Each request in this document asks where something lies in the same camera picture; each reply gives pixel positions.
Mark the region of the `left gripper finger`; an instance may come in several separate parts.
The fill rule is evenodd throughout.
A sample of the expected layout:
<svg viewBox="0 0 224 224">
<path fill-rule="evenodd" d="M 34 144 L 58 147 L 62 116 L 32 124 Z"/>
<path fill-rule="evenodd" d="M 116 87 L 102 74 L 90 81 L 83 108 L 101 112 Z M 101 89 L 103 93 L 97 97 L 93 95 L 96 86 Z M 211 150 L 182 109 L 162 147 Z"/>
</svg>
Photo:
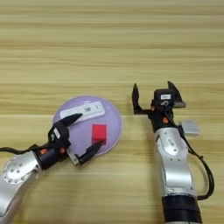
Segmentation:
<svg viewBox="0 0 224 224">
<path fill-rule="evenodd" d="M 60 121 L 63 123 L 64 126 L 69 127 L 81 117 L 82 114 L 73 114 L 61 119 Z"/>
<path fill-rule="evenodd" d="M 97 143 L 92 144 L 88 147 L 84 154 L 79 156 L 78 154 L 73 153 L 70 149 L 67 150 L 67 155 L 71 158 L 75 165 L 84 165 L 87 161 L 89 161 L 103 146 L 103 141 L 99 141 Z"/>
</svg>

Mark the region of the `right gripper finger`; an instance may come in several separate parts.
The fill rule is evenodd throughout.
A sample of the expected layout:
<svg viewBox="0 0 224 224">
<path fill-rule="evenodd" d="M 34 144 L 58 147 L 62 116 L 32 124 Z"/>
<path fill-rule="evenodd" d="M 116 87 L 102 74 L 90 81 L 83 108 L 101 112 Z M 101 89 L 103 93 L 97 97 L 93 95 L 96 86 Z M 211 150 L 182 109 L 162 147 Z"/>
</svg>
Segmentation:
<svg viewBox="0 0 224 224">
<path fill-rule="evenodd" d="M 134 84 L 133 90 L 132 90 L 132 105 L 133 105 L 133 111 L 135 115 L 148 115 L 151 111 L 149 109 L 142 109 L 138 103 L 139 100 L 139 92 L 137 84 Z"/>
<path fill-rule="evenodd" d="M 176 109 L 185 108 L 186 103 L 182 100 L 180 92 L 178 91 L 178 89 L 175 87 L 175 85 L 171 81 L 168 81 L 168 88 L 172 89 L 174 92 L 174 107 Z"/>
</svg>

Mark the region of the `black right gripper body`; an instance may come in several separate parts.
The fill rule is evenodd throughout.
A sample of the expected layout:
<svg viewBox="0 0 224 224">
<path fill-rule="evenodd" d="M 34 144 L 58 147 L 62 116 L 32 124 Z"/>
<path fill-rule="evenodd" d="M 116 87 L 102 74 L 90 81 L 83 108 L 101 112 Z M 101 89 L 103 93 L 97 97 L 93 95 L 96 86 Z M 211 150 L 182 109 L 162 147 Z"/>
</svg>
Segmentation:
<svg viewBox="0 0 224 224">
<path fill-rule="evenodd" d="M 148 118 L 151 121 L 153 132 L 162 128 L 175 128 L 176 124 L 173 121 L 173 111 L 171 108 L 156 108 L 152 107 Z"/>
</svg>

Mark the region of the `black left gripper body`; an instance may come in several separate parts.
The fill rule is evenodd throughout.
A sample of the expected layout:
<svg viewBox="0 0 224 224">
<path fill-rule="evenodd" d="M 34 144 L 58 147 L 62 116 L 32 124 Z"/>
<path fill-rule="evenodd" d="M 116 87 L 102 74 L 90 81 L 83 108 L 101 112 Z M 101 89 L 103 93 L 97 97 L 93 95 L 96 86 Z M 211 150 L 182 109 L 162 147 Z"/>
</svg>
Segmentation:
<svg viewBox="0 0 224 224">
<path fill-rule="evenodd" d="M 34 153 L 42 170 L 47 170 L 58 162 L 64 161 L 67 155 L 67 149 L 71 143 L 46 143 L 43 146 L 34 148 Z"/>
</svg>

